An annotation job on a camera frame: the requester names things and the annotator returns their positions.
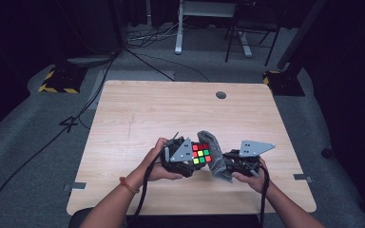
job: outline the gray floor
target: gray floor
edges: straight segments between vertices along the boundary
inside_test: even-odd
[[[277,69],[276,63],[296,30],[281,32],[268,67],[263,65],[267,49],[252,48],[254,57],[245,58],[239,46],[232,48],[226,64],[224,33],[223,29],[188,29],[184,34],[182,55],[174,54],[175,36],[132,51],[193,67],[210,82],[260,84],[262,72]],[[141,57],[161,71],[173,72],[176,81],[206,81],[198,71],[186,66]],[[0,186],[61,131],[63,127],[59,122],[79,113],[103,73],[102,66],[91,68],[80,94],[38,92],[49,70],[47,66],[29,81],[31,95],[0,123]],[[122,70],[149,71],[147,75],[154,72],[126,51],[111,66],[111,72]],[[142,72],[130,75],[131,80],[143,78]],[[275,97],[275,101],[304,173],[314,180],[310,183],[317,203],[313,215],[327,227],[365,227],[365,213],[358,208],[355,186],[335,158],[326,160],[320,156],[320,151],[330,144],[329,134],[313,96],[310,78],[304,70],[298,78],[306,96]],[[91,125],[94,114],[95,109],[87,110],[81,118],[83,123]],[[74,181],[88,132],[81,124],[73,126],[12,179],[0,194],[0,227],[67,227],[70,219],[68,193],[63,187]],[[266,215],[265,224],[266,227],[283,227],[275,214]]]

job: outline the hand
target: hand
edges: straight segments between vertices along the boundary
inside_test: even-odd
[[[262,159],[262,158],[259,158],[260,162],[262,163],[263,167],[266,168],[266,164],[265,164],[265,161]],[[237,179],[238,181],[241,181],[241,182],[246,182],[248,183],[248,185],[256,190],[258,193],[261,193],[262,192],[262,189],[263,189],[263,182],[264,182],[264,174],[263,174],[263,170],[260,169],[259,170],[259,178],[257,177],[247,177],[241,173],[238,173],[238,172],[233,172],[232,173],[232,176]]]
[[[152,161],[156,158],[159,152],[163,149],[166,142],[167,139],[159,138],[158,141],[156,142],[155,147],[150,149],[149,153],[147,153],[147,155],[144,157],[144,160],[138,166],[138,169],[143,169],[144,171],[146,171],[146,168],[152,163]],[[159,162],[160,158],[158,158],[155,162],[153,170],[149,176],[149,181],[157,181],[160,179],[176,180],[176,179],[181,179],[183,177],[183,175],[181,174],[168,172],[162,167],[162,165]]]

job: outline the wristband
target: wristband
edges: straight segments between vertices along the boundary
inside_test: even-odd
[[[134,193],[134,194],[138,194],[140,191],[139,191],[139,189],[138,190],[134,190],[134,189],[132,189],[131,188],[131,186],[129,186],[129,184],[127,184],[126,182],[125,182],[125,177],[120,177],[120,182],[121,182],[121,185],[122,186],[124,186],[124,187],[126,187],[129,191],[131,191],[132,193]]]

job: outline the right hand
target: right hand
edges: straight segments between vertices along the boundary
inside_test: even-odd
[[[265,161],[262,159],[262,158],[259,158],[259,161],[262,163],[263,167],[268,170],[266,168],[266,164],[265,164]],[[247,177],[241,173],[238,173],[238,172],[233,172],[232,173],[232,176],[237,179],[238,181],[241,181],[241,182],[246,182],[248,183],[248,185],[256,190],[258,193],[261,193],[262,192],[262,189],[263,189],[263,183],[264,183],[264,173],[263,173],[263,170],[260,169],[259,170],[259,178],[257,177]]]

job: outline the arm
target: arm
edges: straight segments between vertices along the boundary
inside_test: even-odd
[[[261,159],[261,162],[266,168],[263,159]],[[233,177],[241,182],[248,183],[251,188],[261,193],[264,182],[263,171],[261,169],[259,170],[259,178],[249,178],[236,172],[233,173]],[[289,199],[271,180],[269,181],[266,198],[278,213],[285,227],[324,227],[317,219]]]
[[[149,151],[141,164],[125,178],[125,182],[132,189],[140,189],[144,184],[144,172],[147,166],[150,165],[156,155],[162,150],[165,142],[166,139],[159,139],[155,147]],[[182,177],[180,174],[167,172],[160,164],[155,164],[149,180],[175,180],[181,179]],[[121,227],[125,219],[126,211],[134,196],[135,194],[133,192],[119,184],[91,210],[81,227]]]

